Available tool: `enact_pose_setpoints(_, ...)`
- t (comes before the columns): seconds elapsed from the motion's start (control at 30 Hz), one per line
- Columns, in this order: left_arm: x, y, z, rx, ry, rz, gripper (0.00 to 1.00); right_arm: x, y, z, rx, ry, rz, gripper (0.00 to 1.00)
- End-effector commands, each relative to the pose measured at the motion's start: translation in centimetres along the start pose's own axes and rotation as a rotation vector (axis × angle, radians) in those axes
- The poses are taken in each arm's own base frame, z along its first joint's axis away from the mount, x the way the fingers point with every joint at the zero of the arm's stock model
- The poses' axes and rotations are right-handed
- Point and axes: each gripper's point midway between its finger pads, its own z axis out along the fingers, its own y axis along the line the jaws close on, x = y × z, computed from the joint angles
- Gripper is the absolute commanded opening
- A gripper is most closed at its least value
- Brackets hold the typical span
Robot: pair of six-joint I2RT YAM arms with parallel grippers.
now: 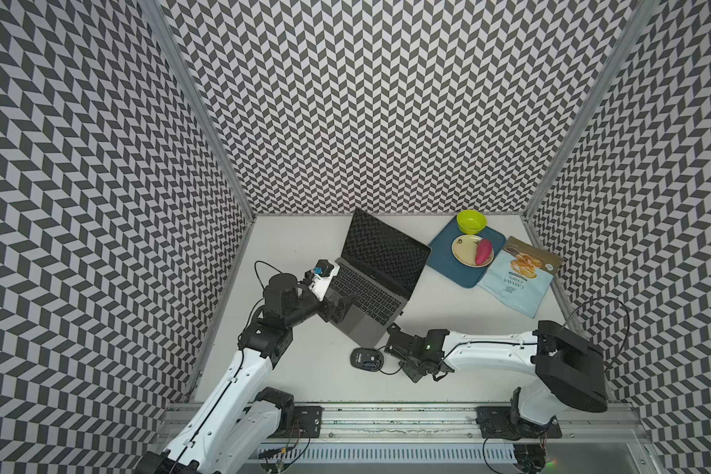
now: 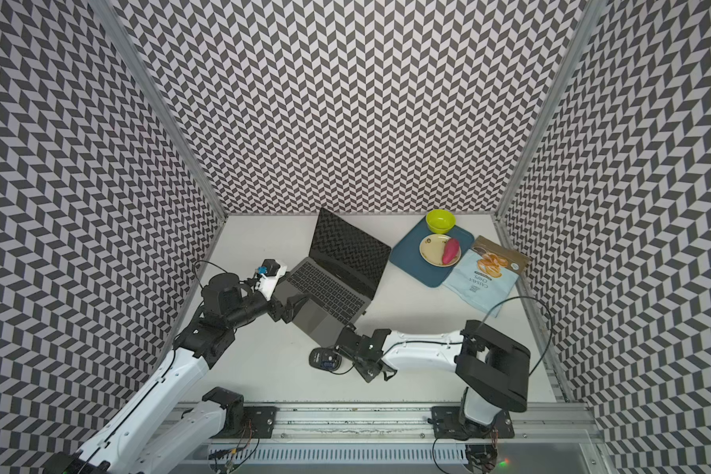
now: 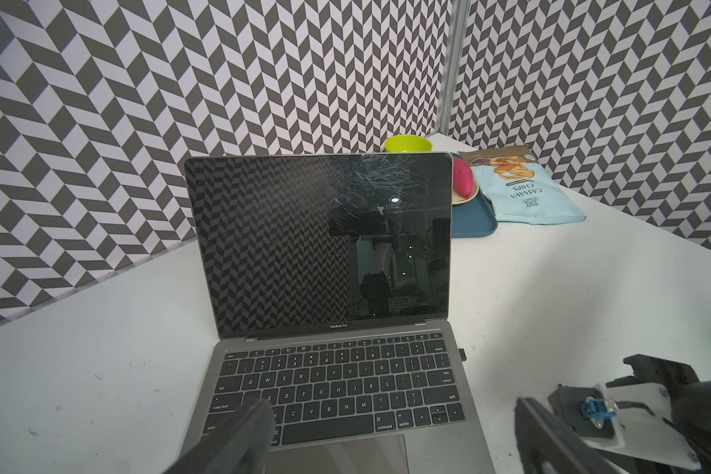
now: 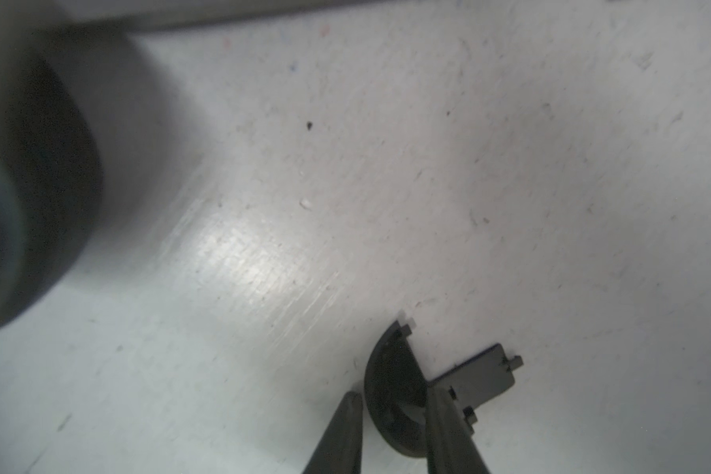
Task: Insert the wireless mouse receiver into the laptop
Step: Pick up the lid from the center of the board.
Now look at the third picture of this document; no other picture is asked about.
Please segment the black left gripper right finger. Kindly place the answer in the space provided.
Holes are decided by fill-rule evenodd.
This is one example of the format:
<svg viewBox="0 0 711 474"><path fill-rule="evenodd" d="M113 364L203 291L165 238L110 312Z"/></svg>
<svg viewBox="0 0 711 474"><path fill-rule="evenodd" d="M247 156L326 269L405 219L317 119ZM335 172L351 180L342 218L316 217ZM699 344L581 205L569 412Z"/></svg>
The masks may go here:
<svg viewBox="0 0 711 474"><path fill-rule="evenodd" d="M515 403L515 439L526 474L616 473L534 398L521 397Z"/></svg>

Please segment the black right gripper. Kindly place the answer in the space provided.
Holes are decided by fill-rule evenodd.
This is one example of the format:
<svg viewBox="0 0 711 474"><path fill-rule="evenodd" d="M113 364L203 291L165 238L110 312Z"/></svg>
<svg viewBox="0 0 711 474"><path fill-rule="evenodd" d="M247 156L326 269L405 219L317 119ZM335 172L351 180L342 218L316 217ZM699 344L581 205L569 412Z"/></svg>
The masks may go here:
<svg viewBox="0 0 711 474"><path fill-rule="evenodd" d="M711 380L701 381L685 363L649 355L632 355L623 360L632 375L614 379L608 387L657 383L671 397L671 426L691 443L703 471L711 473Z"/></svg>

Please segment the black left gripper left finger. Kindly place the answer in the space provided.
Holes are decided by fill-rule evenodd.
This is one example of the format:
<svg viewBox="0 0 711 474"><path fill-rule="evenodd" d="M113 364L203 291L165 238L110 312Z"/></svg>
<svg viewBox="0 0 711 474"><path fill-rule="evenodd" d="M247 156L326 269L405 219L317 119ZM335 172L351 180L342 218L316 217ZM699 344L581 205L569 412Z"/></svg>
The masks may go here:
<svg viewBox="0 0 711 474"><path fill-rule="evenodd" d="M275 426L270 402L252 399L220 422L165 473L264 473Z"/></svg>

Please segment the grey laptop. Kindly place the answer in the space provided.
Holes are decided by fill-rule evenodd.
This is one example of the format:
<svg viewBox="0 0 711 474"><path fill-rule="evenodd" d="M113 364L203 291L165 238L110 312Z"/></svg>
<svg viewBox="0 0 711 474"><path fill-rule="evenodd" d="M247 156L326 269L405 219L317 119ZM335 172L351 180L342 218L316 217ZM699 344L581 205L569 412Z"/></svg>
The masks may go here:
<svg viewBox="0 0 711 474"><path fill-rule="evenodd" d="M450 322L448 153L198 157L218 343L183 454L252 399L265 473L490 473Z"/></svg>

